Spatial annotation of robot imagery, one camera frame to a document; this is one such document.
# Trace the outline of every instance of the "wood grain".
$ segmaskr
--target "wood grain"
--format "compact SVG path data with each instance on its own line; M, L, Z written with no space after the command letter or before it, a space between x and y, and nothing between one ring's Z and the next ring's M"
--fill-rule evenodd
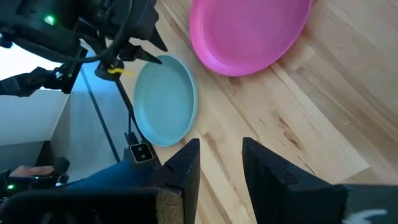
M168 54L194 74L199 97L191 133L156 151L165 162L189 139L201 140L197 223L256 223L241 160L245 136L334 184L398 183L397 1L314 1L291 49L263 71L239 78L220 76L196 58L191 6L191 0L156 5ZM138 73L143 65L127 63L126 69ZM135 79L122 82L132 93Z

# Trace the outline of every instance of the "green led light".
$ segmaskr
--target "green led light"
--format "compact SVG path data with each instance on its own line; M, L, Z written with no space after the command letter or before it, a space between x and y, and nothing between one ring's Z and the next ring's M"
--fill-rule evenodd
M44 22L50 24L51 26L53 26L55 24L55 18L53 16L46 16L44 18Z

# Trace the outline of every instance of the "blue cloth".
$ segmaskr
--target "blue cloth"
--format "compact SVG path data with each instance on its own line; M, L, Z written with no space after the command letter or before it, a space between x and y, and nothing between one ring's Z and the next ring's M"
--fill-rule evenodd
M134 167L130 161L122 161L103 169L83 180L71 183L64 189L111 190L134 187L149 177L154 167Z

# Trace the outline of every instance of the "black cable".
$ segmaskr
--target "black cable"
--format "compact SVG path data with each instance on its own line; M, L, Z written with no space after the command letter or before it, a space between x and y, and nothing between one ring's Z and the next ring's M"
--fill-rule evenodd
M132 0L129 0L129 11L127 12L127 16L125 20L123 21L122 25L120 26L120 29L118 33L116 34L115 38L113 39L112 44L105 50L103 50L100 54L94 57L89 57L89 58L73 58L67 55L63 55L57 52L54 52L46 47L40 46L41 51L45 51L48 54L52 54L55 57L61 58L62 60L66 60L67 62L78 62L78 63L89 63L89 62L96 62L98 60L101 60L103 57L105 57L107 54L109 54L121 41L123 38L123 35L126 31L127 25L129 24L130 18L132 16Z

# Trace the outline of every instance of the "blue plate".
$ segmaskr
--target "blue plate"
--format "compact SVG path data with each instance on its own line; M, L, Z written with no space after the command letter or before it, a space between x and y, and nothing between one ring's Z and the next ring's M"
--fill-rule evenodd
M198 109L192 74L178 59L161 55L162 65L147 63L134 90L134 114L153 144L171 146L192 128Z

